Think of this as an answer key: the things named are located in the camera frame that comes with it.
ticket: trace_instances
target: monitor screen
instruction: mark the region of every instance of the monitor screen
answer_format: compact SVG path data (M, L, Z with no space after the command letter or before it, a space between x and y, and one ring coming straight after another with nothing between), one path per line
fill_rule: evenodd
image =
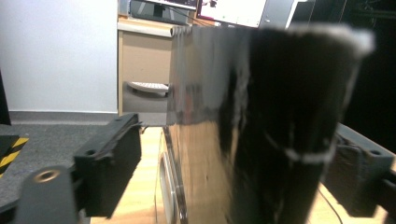
M198 0L140 0L159 5L167 5L169 7L180 7L189 10L196 10Z
M199 0L197 18L259 27L266 0Z

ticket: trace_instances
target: cable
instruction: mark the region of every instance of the cable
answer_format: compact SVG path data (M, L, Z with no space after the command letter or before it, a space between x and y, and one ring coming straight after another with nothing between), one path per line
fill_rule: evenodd
M199 24L201 24L201 25L203 25L203 26L213 26L213 25L210 24L210 23L206 23L206 22L203 22L203 21L198 21L198 20L196 20L194 17L188 16L188 15L184 14L183 12L181 12L181 11L179 11L179 10L177 10L177 9L174 9L174 8L172 8L172 7L166 7L166 8L168 8L169 10L172 10L172 11L176 12L176 13L179 14L179 15L182 15L182 16L185 16L185 17L187 17L187 18L190 18L190 19L192 19L193 21L196 21L197 23L199 23Z
M338 217L338 220L340 221L340 224L344 224L343 219L341 219L340 215L338 215L337 211L335 211L335 208L332 206L332 204L329 202L329 200L323 195L323 193L318 189L319 194L323 197L323 199L326 201L326 203L330 206L330 208L334 211L335 215Z

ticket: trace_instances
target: white panel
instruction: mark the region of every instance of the white panel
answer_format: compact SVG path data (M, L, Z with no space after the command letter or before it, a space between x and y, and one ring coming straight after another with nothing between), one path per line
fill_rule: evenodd
M117 112L117 1L0 1L9 110Z

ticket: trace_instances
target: yellow and black hazard tape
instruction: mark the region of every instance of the yellow and black hazard tape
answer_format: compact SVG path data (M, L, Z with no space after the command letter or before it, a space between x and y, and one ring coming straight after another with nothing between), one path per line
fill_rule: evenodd
M26 144L28 138L19 138L15 143L8 147L8 150L0 158L0 178L6 171L8 166L17 158L23 146Z

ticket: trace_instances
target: yellow stripe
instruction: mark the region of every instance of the yellow stripe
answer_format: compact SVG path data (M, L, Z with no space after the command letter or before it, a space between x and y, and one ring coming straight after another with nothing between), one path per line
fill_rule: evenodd
M9 154L7 157L4 157L0 162L0 166L5 166L5 165L9 164L10 162L14 161L19 153L20 153L20 150Z
M29 140L29 138L20 138L20 139L18 139L18 141L12 147L17 147L17 146L20 146L22 144L25 144L27 142L27 140Z

